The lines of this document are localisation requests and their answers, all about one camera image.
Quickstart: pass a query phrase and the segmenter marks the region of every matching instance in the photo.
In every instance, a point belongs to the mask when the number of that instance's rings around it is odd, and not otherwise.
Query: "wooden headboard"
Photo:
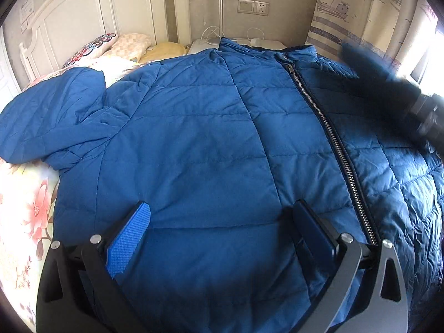
[[[191,43],[188,0],[174,0],[178,42]],[[32,42],[20,44],[30,81],[62,67],[83,45],[114,32],[141,33],[153,45],[168,41],[165,0],[46,0],[28,26]]]

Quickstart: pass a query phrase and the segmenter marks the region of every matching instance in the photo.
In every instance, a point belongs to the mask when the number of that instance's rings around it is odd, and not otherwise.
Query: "white pole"
[[[223,0],[219,0],[219,29],[221,36],[223,36]]]

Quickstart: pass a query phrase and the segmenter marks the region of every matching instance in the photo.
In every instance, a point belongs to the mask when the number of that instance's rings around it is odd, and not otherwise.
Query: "jacket sleeve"
[[[91,119],[107,99],[102,72],[72,68],[19,94],[0,114],[0,156],[13,164],[48,160],[71,167],[116,127]]]

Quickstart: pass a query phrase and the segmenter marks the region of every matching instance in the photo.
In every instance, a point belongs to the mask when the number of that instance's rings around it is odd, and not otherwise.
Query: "bedspread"
[[[41,161],[12,165],[0,158],[0,287],[33,332],[58,185],[58,173]]]

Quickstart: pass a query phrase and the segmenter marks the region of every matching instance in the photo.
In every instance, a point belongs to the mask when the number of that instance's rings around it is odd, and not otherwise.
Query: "curtain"
[[[306,43],[333,60],[343,42],[366,46],[407,76],[429,47],[437,21],[426,0],[317,0]]]

